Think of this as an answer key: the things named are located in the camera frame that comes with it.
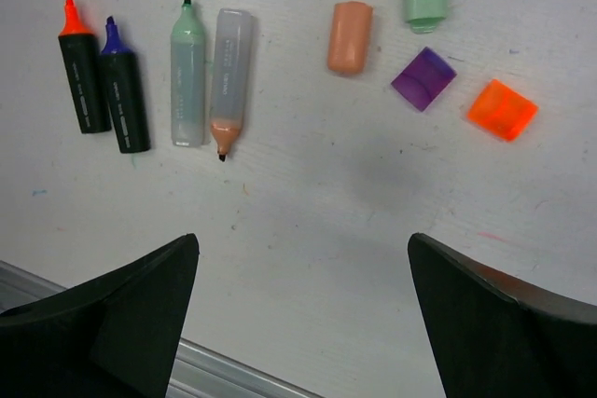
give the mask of white table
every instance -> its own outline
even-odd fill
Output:
[[[346,0],[195,0],[210,40],[221,7],[258,18],[247,127],[224,164],[214,143],[170,142],[182,0],[77,1],[102,43],[112,14],[138,50],[154,149],[131,158],[113,133],[79,133],[56,39],[63,0],[0,0],[8,263],[71,286],[194,232],[184,337],[329,398],[443,396],[413,232],[597,303],[597,0],[451,0],[423,36],[402,0],[362,0],[375,26],[354,78],[325,66]],[[424,46],[459,75],[420,114],[388,83]],[[514,144],[464,120],[492,77],[540,106]]]

